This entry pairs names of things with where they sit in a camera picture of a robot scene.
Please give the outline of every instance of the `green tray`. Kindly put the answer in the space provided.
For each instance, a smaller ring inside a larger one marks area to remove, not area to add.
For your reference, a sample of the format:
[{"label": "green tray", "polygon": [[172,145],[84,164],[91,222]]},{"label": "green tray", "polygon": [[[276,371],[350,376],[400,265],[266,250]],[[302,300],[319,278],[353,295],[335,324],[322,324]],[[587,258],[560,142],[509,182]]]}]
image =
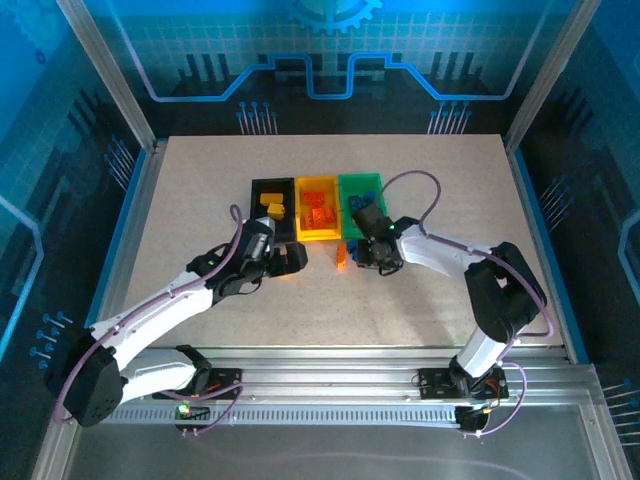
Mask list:
[{"label": "green tray", "polygon": [[[342,238],[351,240],[362,238],[360,230],[351,220],[349,197],[359,195],[363,197],[365,192],[371,191],[378,195],[382,190],[382,180],[379,173],[352,173],[338,175],[338,189],[340,192],[340,209],[342,210]],[[380,202],[380,208],[387,214],[387,206],[384,198]]]}]

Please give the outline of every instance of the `gear graphic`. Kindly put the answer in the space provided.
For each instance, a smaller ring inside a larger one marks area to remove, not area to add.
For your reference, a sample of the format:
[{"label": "gear graphic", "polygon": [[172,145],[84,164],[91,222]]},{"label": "gear graphic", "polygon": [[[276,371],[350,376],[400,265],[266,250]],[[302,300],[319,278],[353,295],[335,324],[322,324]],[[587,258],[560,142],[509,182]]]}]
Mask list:
[{"label": "gear graphic", "polygon": [[22,34],[40,50],[55,38],[58,10],[55,0],[0,0],[0,11],[11,12]]},{"label": "gear graphic", "polygon": [[381,0],[287,0],[283,7],[289,18],[310,27],[314,34],[336,30],[347,33],[348,27],[360,28],[362,20],[373,18],[372,10],[382,7]]}]

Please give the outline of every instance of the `robotic arm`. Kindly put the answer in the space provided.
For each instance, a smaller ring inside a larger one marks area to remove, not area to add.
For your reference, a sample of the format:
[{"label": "robotic arm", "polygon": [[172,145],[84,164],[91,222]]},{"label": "robotic arm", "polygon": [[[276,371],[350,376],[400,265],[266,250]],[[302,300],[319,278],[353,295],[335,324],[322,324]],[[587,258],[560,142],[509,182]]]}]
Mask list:
[{"label": "robotic arm", "polygon": [[451,360],[448,378],[433,377],[437,384],[421,386],[421,393],[427,387],[432,387],[436,396],[437,392],[451,395],[455,390],[458,398],[473,398],[483,392],[486,380],[498,373],[496,362],[539,310],[524,287],[482,253],[513,267],[546,304],[542,288],[518,248],[507,242],[495,248],[465,244],[433,231],[425,235],[418,220],[402,217],[393,222],[374,204],[356,211],[352,218],[365,238],[357,246],[359,267],[376,268],[380,275],[388,276],[405,262],[416,263],[466,283],[477,326]]},{"label": "robotic arm", "polygon": [[[204,393],[211,365],[189,345],[175,351],[144,350],[152,342],[188,318],[204,312],[223,299],[257,290],[262,279],[295,273],[307,264],[307,254],[300,243],[276,248],[274,222],[270,218],[247,220],[238,248],[227,264],[199,286],[180,289],[213,271],[225,258],[230,244],[224,244],[196,257],[167,287],[150,298],[166,294],[155,306],[140,309],[147,300],[113,318],[94,324],[79,338],[61,338],[46,378],[47,388],[59,395],[65,380],[80,358],[98,339],[113,331],[126,315],[141,310],[98,347],[88,358],[65,398],[64,406],[84,427],[92,426],[133,398],[164,390],[185,395]],[[241,291],[247,284],[253,290]]]}]

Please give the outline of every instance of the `beige work surface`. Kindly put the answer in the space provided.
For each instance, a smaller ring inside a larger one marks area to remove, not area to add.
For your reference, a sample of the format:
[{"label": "beige work surface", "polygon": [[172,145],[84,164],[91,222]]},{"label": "beige work surface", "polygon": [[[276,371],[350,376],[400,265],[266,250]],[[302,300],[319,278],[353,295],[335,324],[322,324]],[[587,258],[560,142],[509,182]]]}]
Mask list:
[{"label": "beige work surface", "polygon": [[[429,228],[486,245],[515,243],[542,281],[498,135],[172,137],[126,305],[166,286],[196,255],[229,241],[235,229],[229,205],[248,215],[252,179],[379,172],[384,182],[416,168],[442,183]],[[419,217],[434,192],[427,177],[396,182],[385,193],[389,215]],[[226,299],[156,345],[454,346],[475,327],[464,284],[418,265],[387,278],[353,262],[337,271],[337,242],[306,246],[309,263],[302,272]],[[543,331],[541,316],[529,328]],[[562,343],[557,334],[543,341]]]}]

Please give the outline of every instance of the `orange block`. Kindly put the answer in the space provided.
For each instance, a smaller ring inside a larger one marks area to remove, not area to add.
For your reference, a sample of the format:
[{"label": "orange block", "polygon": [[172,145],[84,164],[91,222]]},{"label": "orange block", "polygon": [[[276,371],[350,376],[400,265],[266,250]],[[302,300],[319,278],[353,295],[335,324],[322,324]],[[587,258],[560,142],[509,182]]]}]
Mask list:
[{"label": "orange block", "polygon": [[313,216],[311,212],[307,212],[304,216],[304,225],[307,227],[307,230],[313,230]]},{"label": "orange block", "polygon": [[338,246],[338,254],[336,255],[336,267],[338,270],[342,270],[347,266],[347,246],[341,243]]},{"label": "orange block", "polygon": [[336,221],[336,212],[333,210],[333,207],[325,207],[324,216],[327,219],[328,223]]},{"label": "orange block", "polygon": [[310,203],[312,207],[318,208],[324,205],[324,192],[304,192],[302,199],[304,203]]},{"label": "orange block", "polygon": [[314,208],[311,210],[311,213],[313,214],[313,228],[324,228],[327,223],[327,219],[324,215],[324,208]]}]

